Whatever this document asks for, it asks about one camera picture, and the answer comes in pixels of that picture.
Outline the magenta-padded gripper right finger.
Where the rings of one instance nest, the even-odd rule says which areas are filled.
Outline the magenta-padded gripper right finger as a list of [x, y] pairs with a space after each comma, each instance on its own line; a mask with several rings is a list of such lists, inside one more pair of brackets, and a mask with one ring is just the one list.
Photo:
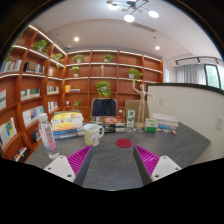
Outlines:
[[138, 145], [134, 146], [133, 155], [144, 185], [181, 170], [167, 155], [159, 157]]

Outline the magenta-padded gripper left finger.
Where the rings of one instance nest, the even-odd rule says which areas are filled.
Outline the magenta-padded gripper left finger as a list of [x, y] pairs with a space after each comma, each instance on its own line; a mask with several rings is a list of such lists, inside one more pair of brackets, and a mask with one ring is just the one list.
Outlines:
[[46, 166], [44, 170], [81, 186], [92, 156], [92, 146], [86, 146], [69, 156], [60, 155]]

